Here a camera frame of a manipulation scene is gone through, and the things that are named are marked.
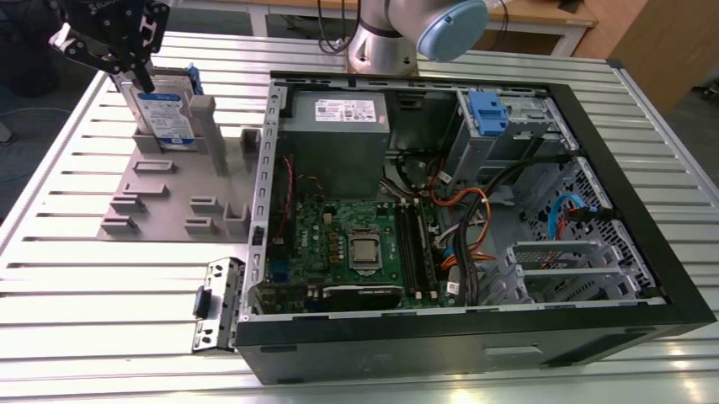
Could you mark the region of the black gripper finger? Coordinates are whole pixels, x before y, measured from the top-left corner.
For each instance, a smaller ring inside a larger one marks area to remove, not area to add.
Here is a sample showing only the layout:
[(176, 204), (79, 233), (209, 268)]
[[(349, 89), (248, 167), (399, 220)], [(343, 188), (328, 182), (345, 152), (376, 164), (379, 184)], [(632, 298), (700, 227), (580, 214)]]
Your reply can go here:
[(164, 2), (124, 2), (121, 6), (123, 67), (132, 73), (133, 85), (143, 93), (155, 90), (148, 64), (161, 47), (169, 11)]
[(109, 74), (121, 72), (117, 60), (107, 49), (95, 40), (77, 34), (68, 23), (60, 25), (60, 29), (49, 38), (48, 44), (71, 61)]

